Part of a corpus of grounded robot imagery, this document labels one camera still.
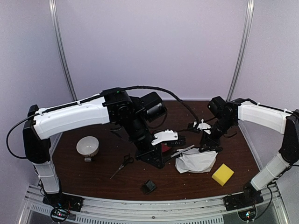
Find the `black scissors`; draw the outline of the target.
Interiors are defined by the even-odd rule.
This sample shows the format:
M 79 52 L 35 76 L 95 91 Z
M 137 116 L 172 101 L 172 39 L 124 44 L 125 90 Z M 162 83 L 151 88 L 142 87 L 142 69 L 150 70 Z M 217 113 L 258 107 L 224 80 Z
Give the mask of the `black scissors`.
M 130 163 L 134 162 L 134 158 L 130 155 L 127 154 L 123 157 L 123 162 L 119 166 L 119 168 L 114 172 L 114 174 L 110 177 L 110 179 L 113 179 L 125 166 L 127 166 Z
M 192 148 L 194 148 L 195 145 L 191 145 L 189 147 L 183 148 L 183 149 L 178 149 L 174 154 L 172 154 L 170 156 L 170 158 L 177 158 L 178 156 L 180 156 L 182 153 L 187 152 L 189 150 L 191 150 Z

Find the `white zipper pouch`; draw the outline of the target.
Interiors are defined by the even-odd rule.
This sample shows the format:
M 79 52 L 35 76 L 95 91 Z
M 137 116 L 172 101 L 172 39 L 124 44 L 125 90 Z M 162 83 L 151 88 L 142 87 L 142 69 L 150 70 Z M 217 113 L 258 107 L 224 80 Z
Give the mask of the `white zipper pouch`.
M 216 162 L 217 154 L 215 151 L 200 153 L 197 148 L 194 148 L 176 158 L 175 168 L 181 174 L 210 172 Z

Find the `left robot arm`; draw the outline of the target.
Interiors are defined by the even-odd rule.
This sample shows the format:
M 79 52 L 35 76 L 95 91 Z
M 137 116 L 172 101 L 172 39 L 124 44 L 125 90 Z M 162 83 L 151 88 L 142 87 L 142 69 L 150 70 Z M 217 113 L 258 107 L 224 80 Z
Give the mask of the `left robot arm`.
M 83 100 L 51 108 L 30 107 L 24 124 L 24 159 L 35 166 L 43 189 L 49 200 L 57 207 L 67 203 L 61 192 L 60 180 L 50 156 L 50 138 L 65 131 L 104 124 L 118 124 L 127 132 L 129 140 L 137 148 L 135 158 L 156 168 L 163 168 L 164 161 L 159 144 L 149 131 L 147 122 L 166 114 L 162 99 L 156 92 L 143 97 L 133 97 L 121 88 L 105 90 Z

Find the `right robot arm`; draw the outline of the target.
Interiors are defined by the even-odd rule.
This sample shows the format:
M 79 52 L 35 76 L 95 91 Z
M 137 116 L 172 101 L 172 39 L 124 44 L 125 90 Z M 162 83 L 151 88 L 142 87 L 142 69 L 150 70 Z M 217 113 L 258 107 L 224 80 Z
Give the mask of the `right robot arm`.
M 251 205 L 257 199 L 257 192 L 277 180 L 299 160 L 299 111 L 278 109 L 255 102 L 252 99 L 238 98 L 225 101 L 222 97 L 212 98 L 208 109 L 217 119 L 213 125 L 205 121 L 193 126 L 203 132 L 201 150 L 213 150 L 220 146 L 220 138 L 240 121 L 257 124 L 283 135 L 278 154 L 243 188 L 240 203 Z

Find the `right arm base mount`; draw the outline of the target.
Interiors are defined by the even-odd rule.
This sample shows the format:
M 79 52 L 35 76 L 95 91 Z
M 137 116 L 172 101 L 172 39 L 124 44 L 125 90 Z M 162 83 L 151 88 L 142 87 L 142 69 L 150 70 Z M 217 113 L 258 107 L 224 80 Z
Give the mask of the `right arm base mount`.
M 261 195 L 261 191 L 249 193 L 248 191 L 244 191 L 238 194 L 228 194 L 224 197 L 224 205 L 226 207 L 226 211 L 238 210 L 250 206 L 254 206 L 255 204 L 262 203 L 264 201 L 263 196 Z

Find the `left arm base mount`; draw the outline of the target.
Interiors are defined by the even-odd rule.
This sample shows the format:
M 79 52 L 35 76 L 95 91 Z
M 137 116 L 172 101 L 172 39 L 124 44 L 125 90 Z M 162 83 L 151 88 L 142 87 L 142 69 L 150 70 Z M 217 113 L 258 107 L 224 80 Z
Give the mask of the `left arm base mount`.
M 64 193 L 44 194 L 43 203 L 52 207 L 80 212 L 83 205 L 83 198 Z

